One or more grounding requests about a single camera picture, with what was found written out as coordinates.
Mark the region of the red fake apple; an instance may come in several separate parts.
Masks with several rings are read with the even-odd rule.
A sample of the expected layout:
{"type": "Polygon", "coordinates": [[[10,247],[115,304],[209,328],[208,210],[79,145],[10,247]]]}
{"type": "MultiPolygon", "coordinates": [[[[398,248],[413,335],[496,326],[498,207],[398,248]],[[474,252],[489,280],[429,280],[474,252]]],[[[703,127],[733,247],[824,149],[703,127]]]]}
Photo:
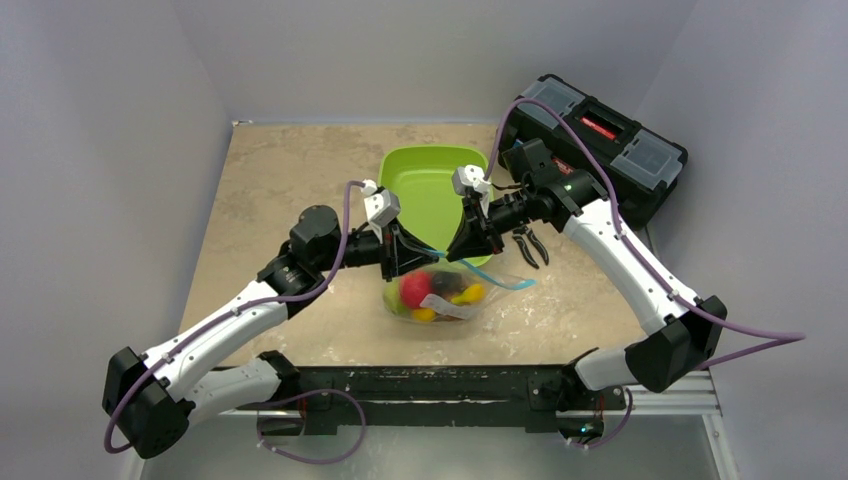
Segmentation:
{"type": "Polygon", "coordinates": [[[401,277],[398,290],[402,304],[409,309],[418,309],[421,302],[433,293],[431,278],[431,274],[423,270],[401,277]]]}

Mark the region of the yellow fake lemon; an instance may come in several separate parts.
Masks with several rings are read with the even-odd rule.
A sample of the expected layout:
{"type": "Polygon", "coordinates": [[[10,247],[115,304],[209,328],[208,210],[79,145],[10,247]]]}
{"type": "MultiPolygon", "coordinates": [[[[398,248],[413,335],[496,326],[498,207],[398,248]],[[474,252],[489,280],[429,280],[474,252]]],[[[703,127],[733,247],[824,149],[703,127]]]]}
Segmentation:
{"type": "Polygon", "coordinates": [[[486,288],[482,284],[475,283],[453,296],[450,302],[459,306],[474,305],[482,302],[486,298],[486,294],[486,288]]]}

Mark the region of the clear zip top bag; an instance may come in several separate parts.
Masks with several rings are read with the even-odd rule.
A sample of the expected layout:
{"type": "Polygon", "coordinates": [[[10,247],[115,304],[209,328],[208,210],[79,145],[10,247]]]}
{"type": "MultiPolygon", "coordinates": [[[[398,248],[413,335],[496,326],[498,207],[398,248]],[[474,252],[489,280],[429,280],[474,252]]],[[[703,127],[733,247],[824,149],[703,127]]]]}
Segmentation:
{"type": "Polygon", "coordinates": [[[383,305],[396,319],[415,324],[465,323],[505,296],[536,282],[489,273],[468,260],[438,261],[391,280],[383,289],[383,305]]]}

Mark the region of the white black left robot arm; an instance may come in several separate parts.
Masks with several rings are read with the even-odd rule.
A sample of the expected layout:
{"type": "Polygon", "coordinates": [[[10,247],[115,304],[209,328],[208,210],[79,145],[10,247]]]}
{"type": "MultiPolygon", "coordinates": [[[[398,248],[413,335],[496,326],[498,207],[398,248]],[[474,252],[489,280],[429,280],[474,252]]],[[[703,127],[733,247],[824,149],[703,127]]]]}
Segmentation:
{"type": "Polygon", "coordinates": [[[279,353],[241,368],[219,363],[250,340],[292,319],[330,286],[339,270],[377,265],[385,280],[433,264],[438,256],[396,214],[370,216],[350,229],[350,209],[306,208],[278,254],[235,298],[194,327],[142,353],[125,347],[108,362],[102,407],[109,417],[104,448],[143,459],[172,447],[204,414],[267,402],[284,409],[298,382],[279,353]]]}

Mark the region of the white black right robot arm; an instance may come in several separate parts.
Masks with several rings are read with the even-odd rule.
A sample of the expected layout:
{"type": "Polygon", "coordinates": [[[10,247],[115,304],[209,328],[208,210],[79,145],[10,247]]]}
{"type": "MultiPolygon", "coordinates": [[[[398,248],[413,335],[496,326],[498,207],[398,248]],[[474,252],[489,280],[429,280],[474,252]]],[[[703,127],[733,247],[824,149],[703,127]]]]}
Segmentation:
{"type": "Polygon", "coordinates": [[[602,389],[618,385],[640,385],[659,393],[709,360],[722,328],[694,310],[700,307],[725,319],[721,300],[703,298],[685,286],[627,225],[617,223],[610,194],[591,173],[563,174],[539,140],[507,153],[524,173],[523,186],[498,200],[489,200],[485,191],[491,184],[482,168],[468,165],[453,173],[463,214],[447,260],[497,254],[504,247],[504,234],[532,221],[548,223],[593,259],[645,334],[628,346],[593,350],[567,364],[561,381],[564,399],[584,407],[602,389]]]}

